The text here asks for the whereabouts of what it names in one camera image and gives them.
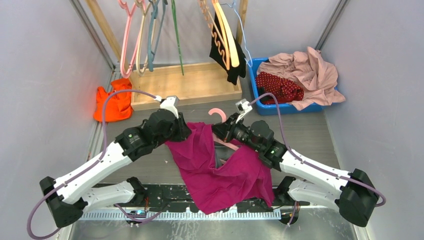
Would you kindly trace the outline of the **magenta skirt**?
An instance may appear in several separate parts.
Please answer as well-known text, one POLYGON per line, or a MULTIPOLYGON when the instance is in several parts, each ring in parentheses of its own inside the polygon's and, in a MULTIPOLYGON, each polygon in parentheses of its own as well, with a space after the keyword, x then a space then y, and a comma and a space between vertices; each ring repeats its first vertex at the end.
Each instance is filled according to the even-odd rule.
POLYGON ((240 144, 222 166, 211 124, 189 122, 191 135, 182 142, 167 141, 182 180, 197 208, 211 214, 243 200, 258 198, 268 207, 275 199, 270 168, 258 153, 240 144))

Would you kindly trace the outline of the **light blue hanger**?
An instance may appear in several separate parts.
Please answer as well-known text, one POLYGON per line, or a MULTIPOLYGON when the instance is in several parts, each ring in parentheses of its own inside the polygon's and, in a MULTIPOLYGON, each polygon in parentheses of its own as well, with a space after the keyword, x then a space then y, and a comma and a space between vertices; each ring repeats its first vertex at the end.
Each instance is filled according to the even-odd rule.
POLYGON ((248 67, 253 66, 253 60, 251 53, 248 49, 248 44, 246 40, 246 34, 245 34, 245 20, 246 20, 246 14, 248 9, 248 0, 240 0, 238 5, 238 10, 236 10, 236 1, 233 0, 231 3, 220 3, 221 6, 227 6, 228 8, 232 9, 236 16, 238 17, 238 24, 236 28, 236 40, 240 44, 240 46, 244 47, 244 51, 246 53, 245 61, 248 67))

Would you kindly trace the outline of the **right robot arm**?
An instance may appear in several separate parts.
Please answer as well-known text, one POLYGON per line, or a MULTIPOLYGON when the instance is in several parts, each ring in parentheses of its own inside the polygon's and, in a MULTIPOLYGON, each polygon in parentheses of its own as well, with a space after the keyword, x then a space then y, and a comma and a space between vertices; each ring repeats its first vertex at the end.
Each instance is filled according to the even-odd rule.
POLYGON ((366 172, 333 168, 302 156, 274 137, 264 120, 246 126, 239 114, 213 124, 212 132, 223 142, 237 140, 258 153, 269 168, 292 174, 279 186, 277 198, 283 205, 309 202, 338 211, 348 222, 366 227, 381 196, 366 172))

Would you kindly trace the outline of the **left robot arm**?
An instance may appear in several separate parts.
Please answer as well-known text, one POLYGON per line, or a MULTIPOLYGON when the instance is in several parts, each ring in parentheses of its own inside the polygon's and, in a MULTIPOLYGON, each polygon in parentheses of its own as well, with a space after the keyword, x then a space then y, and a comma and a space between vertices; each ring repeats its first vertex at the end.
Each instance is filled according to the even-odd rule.
POLYGON ((101 207, 127 203, 141 206, 147 193, 136 177, 104 187, 95 185, 165 142, 182 142, 191 133, 183 113, 159 109, 141 125, 125 129, 100 154, 74 171, 56 179, 43 178, 39 185, 56 226, 67 227, 84 213, 101 207))

